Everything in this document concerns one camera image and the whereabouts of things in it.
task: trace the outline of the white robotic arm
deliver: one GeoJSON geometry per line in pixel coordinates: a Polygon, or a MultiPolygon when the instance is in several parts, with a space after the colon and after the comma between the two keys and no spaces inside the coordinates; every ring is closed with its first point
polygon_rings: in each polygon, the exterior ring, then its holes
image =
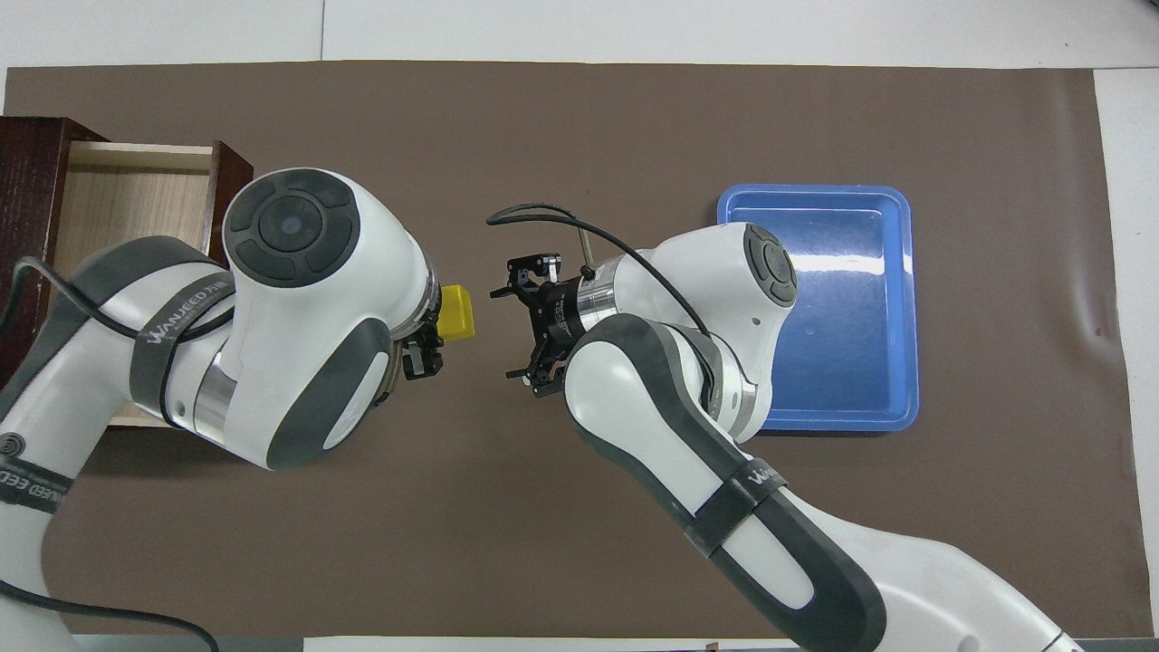
{"type": "MultiPolygon", "coordinates": [[[[0,391],[0,580],[45,593],[44,530],[125,404],[285,469],[340,444],[400,369],[438,372],[435,273],[353,181],[268,174],[234,198],[224,230],[238,273],[166,236],[87,259],[72,285],[121,332],[53,302],[0,391]]],[[[56,613],[0,595],[0,650],[75,644],[56,613]]]]}
{"type": "Polygon", "coordinates": [[[531,274],[559,256],[515,258],[494,294],[527,303],[539,346],[509,376],[537,395],[562,386],[583,439],[644,485],[761,614],[812,652],[1079,651],[960,550],[825,514],[737,448],[768,412],[775,340],[796,298],[771,233],[713,226],[640,252],[710,336],[633,257],[542,284],[531,274]]]}

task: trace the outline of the yellow block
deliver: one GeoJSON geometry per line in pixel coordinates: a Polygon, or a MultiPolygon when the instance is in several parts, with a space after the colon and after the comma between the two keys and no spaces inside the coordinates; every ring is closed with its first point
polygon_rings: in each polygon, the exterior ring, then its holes
{"type": "Polygon", "coordinates": [[[438,313],[438,337],[446,342],[475,337],[475,315],[471,294],[462,285],[443,285],[443,307],[438,313]]]}

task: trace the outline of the black cable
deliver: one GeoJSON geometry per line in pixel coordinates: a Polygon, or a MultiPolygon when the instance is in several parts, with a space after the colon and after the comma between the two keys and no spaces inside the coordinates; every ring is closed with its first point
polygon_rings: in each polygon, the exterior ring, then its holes
{"type": "MultiPolygon", "coordinates": [[[[140,331],[136,331],[112,316],[109,316],[107,313],[101,310],[101,306],[96,305],[96,302],[86,296],[80,290],[76,288],[75,285],[61,278],[60,274],[57,273],[57,270],[52,269],[52,265],[32,256],[21,257],[13,266],[12,291],[8,294],[8,302],[5,305],[3,313],[0,314],[0,336],[3,335],[3,332],[8,329],[8,325],[12,323],[12,320],[15,317],[16,307],[20,305],[21,293],[24,290],[24,277],[28,276],[28,273],[34,269],[39,271],[45,278],[49,279],[50,283],[56,285],[61,295],[71,300],[85,314],[92,316],[104,325],[105,329],[114,331],[118,336],[137,339],[140,331]]],[[[233,318],[232,307],[205,323],[197,325],[196,329],[185,331],[180,338],[177,338],[177,342],[187,343],[189,340],[201,338],[202,336],[221,328],[221,325],[227,323],[231,318],[233,318]]]]}
{"type": "Polygon", "coordinates": [[[139,621],[145,623],[154,623],[159,625],[168,625],[178,629],[183,629],[197,638],[201,638],[210,646],[212,652],[221,652],[221,647],[218,646],[217,640],[213,635],[205,631],[201,627],[190,623],[188,621],[182,621],[181,618],[174,618],[173,616],[162,616],[160,614],[150,614],[148,611],[136,611],[133,609],[116,609],[112,607],[96,607],[93,605],[80,605],[78,602],[68,602],[66,600],[57,600],[56,598],[49,598],[45,595],[39,595],[30,591],[24,591],[12,586],[10,584],[0,580],[0,595],[10,598],[17,602],[29,605],[31,607],[39,607],[41,609],[51,609],[53,611],[60,611],[63,614],[74,614],[78,616],[93,616],[96,618],[123,618],[129,621],[139,621]]]}
{"type": "Polygon", "coordinates": [[[622,249],[624,252],[626,252],[629,256],[632,256],[632,259],[639,262],[640,266],[643,266],[646,270],[648,270],[648,272],[651,273],[653,277],[656,278],[656,280],[661,285],[663,285],[663,287],[665,290],[668,290],[668,293],[672,294],[672,298],[676,299],[676,302],[680,303],[680,307],[683,307],[684,310],[688,313],[688,316],[692,317],[692,321],[697,324],[697,330],[698,331],[700,331],[706,338],[710,338],[712,337],[712,336],[708,335],[708,328],[707,328],[707,325],[705,325],[704,320],[700,318],[700,315],[697,314],[697,310],[693,309],[692,305],[688,303],[687,299],[684,298],[684,294],[681,294],[672,285],[672,283],[670,283],[669,279],[665,278],[664,274],[659,272],[658,269],[656,269],[655,266],[653,266],[653,264],[650,262],[648,262],[644,258],[644,256],[640,255],[639,251],[636,251],[630,246],[628,246],[626,242],[624,242],[624,240],[620,240],[615,235],[612,235],[611,233],[608,233],[607,230],[604,230],[603,228],[600,228],[598,226],[595,226],[592,224],[588,224],[586,221],[581,220],[571,211],[569,211],[567,208],[563,208],[563,207],[560,207],[560,206],[556,206],[554,204],[541,204],[541,203],[517,204],[517,205],[513,205],[513,206],[508,206],[508,207],[505,207],[505,208],[503,208],[503,210],[501,210],[501,211],[496,212],[495,214],[493,214],[493,215],[490,215],[490,217],[487,218],[487,224],[489,224],[491,226],[497,225],[497,224],[516,224],[516,222],[519,222],[519,221],[551,221],[551,222],[554,222],[554,224],[566,224],[568,226],[575,226],[577,228],[583,228],[584,230],[589,230],[591,233],[595,233],[596,235],[599,235],[600,237],[603,237],[603,239],[607,240],[608,242],[615,244],[617,247],[619,247],[620,249],[622,249]],[[552,211],[559,212],[560,214],[544,214],[544,213],[513,214],[513,213],[518,213],[520,211],[533,210],[533,208],[552,210],[552,211]]]}

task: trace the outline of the circular button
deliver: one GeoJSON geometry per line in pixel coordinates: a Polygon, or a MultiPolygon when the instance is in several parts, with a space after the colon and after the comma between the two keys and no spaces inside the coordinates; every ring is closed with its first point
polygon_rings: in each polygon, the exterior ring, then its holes
{"type": "Polygon", "coordinates": [[[300,251],[322,232],[322,213],[309,199],[282,197],[265,206],[257,228],[270,247],[279,251],[300,251]]]}

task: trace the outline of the brown mat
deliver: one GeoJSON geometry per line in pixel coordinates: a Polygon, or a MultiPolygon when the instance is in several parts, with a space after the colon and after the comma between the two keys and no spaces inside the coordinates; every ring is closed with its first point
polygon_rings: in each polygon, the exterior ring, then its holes
{"type": "Polygon", "coordinates": [[[483,218],[552,200],[653,246],[712,222],[734,183],[873,183],[913,207],[918,422],[750,450],[824,510],[962,548],[1076,637],[1151,633],[1089,71],[16,68],[6,112],[340,170],[476,301],[479,337],[312,467],[107,437],[50,530],[61,596],[223,635],[774,636],[561,398],[503,380],[531,346],[515,299],[486,298],[504,261],[580,255],[569,229],[483,218]]]}

